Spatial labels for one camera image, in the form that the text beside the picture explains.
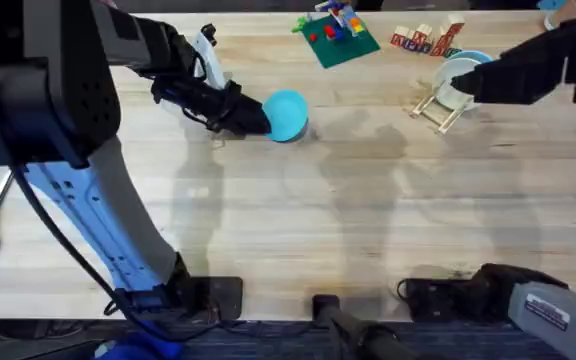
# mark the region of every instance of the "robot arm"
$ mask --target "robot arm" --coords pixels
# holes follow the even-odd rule
[[[212,39],[214,28],[205,27]],[[165,98],[213,131],[269,131],[261,104],[229,82],[194,76],[201,56],[165,23],[97,1],[0,1],[0,165],[25,178],[71,219],[109,269],[115,293],[143,317],[241,311],[239,278],[194,278],[161,237],[125,168],[117,139],[120,106],[109,65],[153,80]]]
[[[452,86],[478,103],[533,104],[562,81],[575,84],[576,19],[501,54],[496,61],[453,78]]]

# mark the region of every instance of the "blue cloth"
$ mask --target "blue cloth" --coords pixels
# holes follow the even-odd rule
[[[153,324],[145,325],[157,331]],[[181,355],[181,344],[166,342],[140,331],[117,340],[115,347],[99,360],[179,360]]]
[[[537,3],[537,7],[541,10],[557,10],[564,6],[568,0],[541,0]]]

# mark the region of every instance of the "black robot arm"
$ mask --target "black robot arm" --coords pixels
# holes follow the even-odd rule
[[[575,85],[576,19],[510,49],[496,61],[453,78],[452,86],[478,103],[533,104],[562,81]]]

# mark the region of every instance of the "wooden block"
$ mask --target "wooden block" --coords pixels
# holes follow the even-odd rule
[[[445,52],[446,52],[445,47],[435,45],[435,47],[430,52],[430,56],[444,56]]]
[[[429,42],[425,42],[421,49],[418,49],[418,51],[422,54],[428,54],[430,50],[432,50],[432,44]]]
[[[404,37],[403,35],[394,34],[392,36],[392,40],[390,40],[390,43],[395,45],[395,46],[403,46],[405,39],[406,39],[406,37]]]
[[[430,36],[430,33],[432,33],[432,28],[426,24],[421,24],[417,28],[417,31],[414,32],[412,41],[417,44],[417,46],[423,46],[426,39]]]
[[[435,43],[435,46],[430,51],[430,56],[443,56],[446,50],[450,47],[452,43],[453,36],[448,34],[443,28],[441,29],[439,39]]]
[[[464,27],[464,17],[461,14],[449,14],[442,24],[442,28],[446,29],[446,33],[455,37]]]
[[[450,44],[452,43],[452,39],[453,39],[452,35],[450,35],[448,33],[444,33],[437,40],[435,47],[439,46],[439,47],[448,48],[448,47],[450,47]]]
[[[392,40],[390,40],[390,43],[395,45],[395,46],[404,46],[404,41],[406,40],[406,36],[408,36],[408,32],[410,31],[410,29],[408,29],[405,26],[397,26],[395,28],[395,34],[392,36]]]
[[[404,45],[404,48],[406,50],[417,51],[417,44],[414,41],[412,41],[412,38],[414,36],[415,36],[415,31],[410,30],[408,32],[408,36],[406,36],[406,44]]]

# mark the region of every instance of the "sticker label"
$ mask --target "sticker label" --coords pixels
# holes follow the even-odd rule
[[[526,310],[546,320],[561,331],[568,329],[570,314],[556,307],[555,305],[535,296],[528,294],[524,303]]]

